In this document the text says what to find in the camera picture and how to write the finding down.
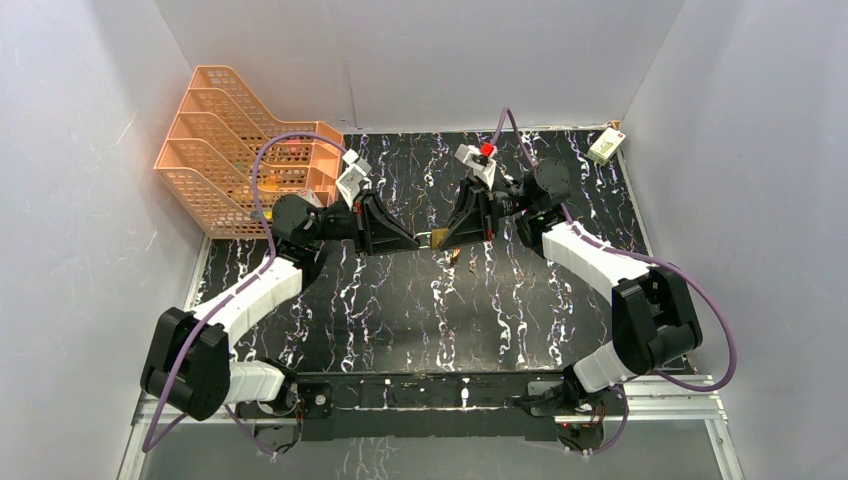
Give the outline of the small brass padlock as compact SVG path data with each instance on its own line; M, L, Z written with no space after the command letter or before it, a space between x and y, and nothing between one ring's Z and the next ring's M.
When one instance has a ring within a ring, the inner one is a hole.
M443 243L448 233L448 228L435 228L431 231L416 233L415 239L419 244L419 249L443 251Z

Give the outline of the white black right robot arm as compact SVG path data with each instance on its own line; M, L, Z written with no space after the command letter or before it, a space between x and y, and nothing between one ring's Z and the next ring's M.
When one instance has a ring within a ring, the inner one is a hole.
M586 357L566 366L562 381L515 404L534 416L590 413L603 394L699 347L703 334L687 282L668 267L617 254L564 213L569 168L546 158L522 179L503 176L482 154L464 160L462 180L442 251L491 241L510 217L522 244L578 276L611 307L612 334Z

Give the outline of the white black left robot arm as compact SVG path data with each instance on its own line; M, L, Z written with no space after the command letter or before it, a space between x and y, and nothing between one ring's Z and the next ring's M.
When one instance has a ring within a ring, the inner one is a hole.
M419 237L390 215L372 190L351 203L318 207L287 194L271 209L274 250L251 274L189 310L172 307L157 321L140 378L143 392L195 419L224 405L260 402L275 416L299 400L290 371L272 360L234 361L241 337L279 305L298 297L320 274L331 241L353 242L365 256L415 251Z

